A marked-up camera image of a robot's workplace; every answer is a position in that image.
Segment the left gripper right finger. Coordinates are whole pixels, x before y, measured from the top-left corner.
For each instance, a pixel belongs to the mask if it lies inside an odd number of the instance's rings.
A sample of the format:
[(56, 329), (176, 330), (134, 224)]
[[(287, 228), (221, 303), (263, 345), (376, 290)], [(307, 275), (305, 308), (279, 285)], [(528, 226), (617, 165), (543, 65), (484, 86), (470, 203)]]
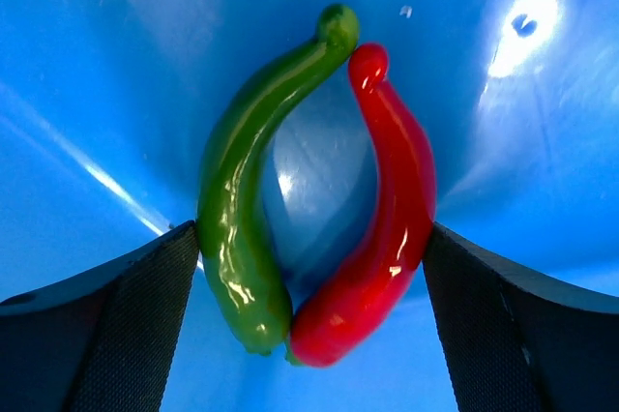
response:
[(423, 270), (460, 411), (615, 411), (618, 299), (436, 224)]

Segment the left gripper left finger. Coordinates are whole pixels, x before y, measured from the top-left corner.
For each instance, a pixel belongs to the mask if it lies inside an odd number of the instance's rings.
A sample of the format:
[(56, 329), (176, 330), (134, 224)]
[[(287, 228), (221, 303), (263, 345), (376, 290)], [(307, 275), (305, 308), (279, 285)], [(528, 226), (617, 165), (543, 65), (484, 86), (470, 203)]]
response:
[(4, 411), (157, 411), (198, 257), (193, 221), (1, 303)]

